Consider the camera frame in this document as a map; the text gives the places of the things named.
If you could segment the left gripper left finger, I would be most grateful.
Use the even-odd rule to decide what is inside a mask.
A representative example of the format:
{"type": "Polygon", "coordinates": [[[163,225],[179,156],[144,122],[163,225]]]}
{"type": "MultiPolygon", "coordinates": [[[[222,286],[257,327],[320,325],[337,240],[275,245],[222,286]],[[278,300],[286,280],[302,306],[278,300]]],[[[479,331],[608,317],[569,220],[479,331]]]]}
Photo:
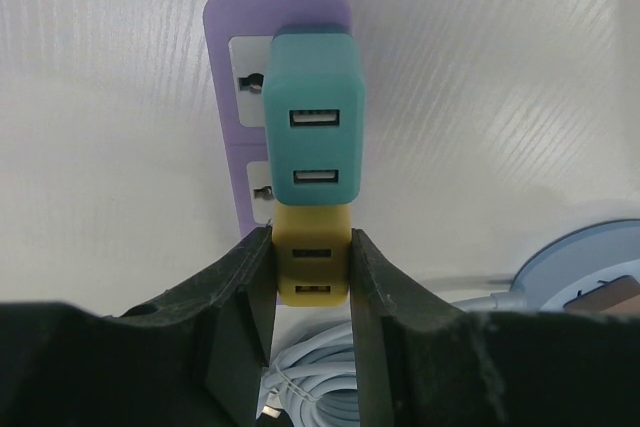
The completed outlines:
{"type": "Polygon", "coordinates": [[[1,307],[5,426],[251,426],[276,307],[271,231],[119,317],[1,307]]]}

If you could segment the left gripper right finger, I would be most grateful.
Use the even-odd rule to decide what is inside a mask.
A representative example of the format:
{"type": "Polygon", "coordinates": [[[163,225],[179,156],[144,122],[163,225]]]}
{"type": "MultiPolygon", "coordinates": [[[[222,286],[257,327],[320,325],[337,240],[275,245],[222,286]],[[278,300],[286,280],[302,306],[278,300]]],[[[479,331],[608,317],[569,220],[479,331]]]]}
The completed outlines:
{"type": "Polygon", "coordinates": [[[465,312],[389,262],[362,230],[350,302],[364,426],[635,426],[639,320],[465,312]]]}

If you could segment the yellow charger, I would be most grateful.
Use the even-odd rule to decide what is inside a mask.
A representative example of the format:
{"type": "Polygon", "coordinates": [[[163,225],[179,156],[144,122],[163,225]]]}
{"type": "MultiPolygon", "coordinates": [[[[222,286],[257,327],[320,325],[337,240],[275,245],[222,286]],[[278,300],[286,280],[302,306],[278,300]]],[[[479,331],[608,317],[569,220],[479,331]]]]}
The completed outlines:
{"type": "Polygon", "coordinates": [[[278,293],[290,307],[335,307],[348,296],[352,242],[348,204],[275,204],[272,243],[278,293]]]}

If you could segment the pink charger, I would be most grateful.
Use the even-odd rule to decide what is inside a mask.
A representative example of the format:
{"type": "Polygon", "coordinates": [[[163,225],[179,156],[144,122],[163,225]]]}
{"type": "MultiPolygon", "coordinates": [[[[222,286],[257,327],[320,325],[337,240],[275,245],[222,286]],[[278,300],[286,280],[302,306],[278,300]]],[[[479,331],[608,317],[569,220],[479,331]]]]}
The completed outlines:
{"type": "Polygon", "coordinates": [[[595,290],[566,303],[563,309],[566,312],[638,314],[639,282],[626,275],[602,283],[595,290]]]}

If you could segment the teal charger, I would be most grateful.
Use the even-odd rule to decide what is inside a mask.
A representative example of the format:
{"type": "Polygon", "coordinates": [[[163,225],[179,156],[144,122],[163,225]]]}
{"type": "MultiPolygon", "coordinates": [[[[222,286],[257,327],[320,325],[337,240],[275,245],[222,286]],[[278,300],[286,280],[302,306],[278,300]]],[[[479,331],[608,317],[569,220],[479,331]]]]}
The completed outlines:
{"type": "Polygon", "coordinates": [[[361,185],[366,81],[348,30],[335,24],[282,28],[270,44],[263,102],[276,199],[287,205],[352,202],[361,185]]]}

